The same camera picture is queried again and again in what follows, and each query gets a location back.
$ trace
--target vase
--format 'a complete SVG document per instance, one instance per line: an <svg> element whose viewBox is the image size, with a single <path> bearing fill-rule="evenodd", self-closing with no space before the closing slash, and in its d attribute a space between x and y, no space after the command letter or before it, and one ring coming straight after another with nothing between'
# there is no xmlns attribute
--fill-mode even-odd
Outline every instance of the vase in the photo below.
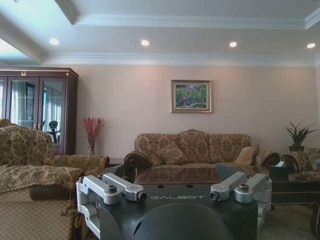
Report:
<svg viewBox="0 0 320 240"><path fill-rule="evenodd" d="M289 146L289 152L303 152L304 150L304 146Z"/></svg>
<svg viewBox="0 0 320 240"><path fill-rule="evenodd" d="M94 155L95 154L95 141L89 142L88 141L88 155Z"/></svg>

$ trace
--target curtain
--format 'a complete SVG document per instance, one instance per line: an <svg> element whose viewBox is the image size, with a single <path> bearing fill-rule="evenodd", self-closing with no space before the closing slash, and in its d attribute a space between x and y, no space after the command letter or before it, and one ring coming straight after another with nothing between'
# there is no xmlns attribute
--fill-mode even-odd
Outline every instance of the curtain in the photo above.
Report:
<svg viewBox="0 0 320 240"><path fill-rule="evenodd" d="M43 95L43 127L44 132L49 132L49 123L57 121L56 131L61 127L61 101L62 93L50 87L45 87Z"/></svg>
<svg viewBox="0 0 320 240"><path fill-rule="evenodd" d="M23 81L12 82L10 121L19 126L33 127L33 120L27 119L27 88Z"/></svg>

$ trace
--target floor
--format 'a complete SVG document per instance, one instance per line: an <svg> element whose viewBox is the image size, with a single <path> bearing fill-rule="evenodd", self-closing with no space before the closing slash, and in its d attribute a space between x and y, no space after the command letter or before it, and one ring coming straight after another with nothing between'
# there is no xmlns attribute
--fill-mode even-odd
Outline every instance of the floor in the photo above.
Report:
<svg viewBox="0 0 320 240"><path fill-rule="evenodd" d="M317 240L310 231L312 209L302 205L278 205L266 213L257 240ZM90 235L86 240L94 240Z"/></svg>

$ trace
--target framed painting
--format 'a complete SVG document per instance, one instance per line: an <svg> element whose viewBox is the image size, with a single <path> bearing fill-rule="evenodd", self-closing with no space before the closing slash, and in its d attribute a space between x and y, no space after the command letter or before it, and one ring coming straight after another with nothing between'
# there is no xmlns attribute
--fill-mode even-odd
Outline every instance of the framed painting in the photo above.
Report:
<svg viewBox="0 0 320 240"><path fill-rule="evenodd" d="M172 113L212 113L211 81L171 80Z"/></svg>

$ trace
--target ceiling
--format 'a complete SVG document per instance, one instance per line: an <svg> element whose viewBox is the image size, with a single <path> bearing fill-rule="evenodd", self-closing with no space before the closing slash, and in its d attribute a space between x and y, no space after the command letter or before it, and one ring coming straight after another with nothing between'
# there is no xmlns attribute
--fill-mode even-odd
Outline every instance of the ceiling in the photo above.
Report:
<svg viewBox="0 0 320 240"><path fill-rule="evenodd" d="M0 65L314 66L320 0L1 0L0 38Z"/></svg>

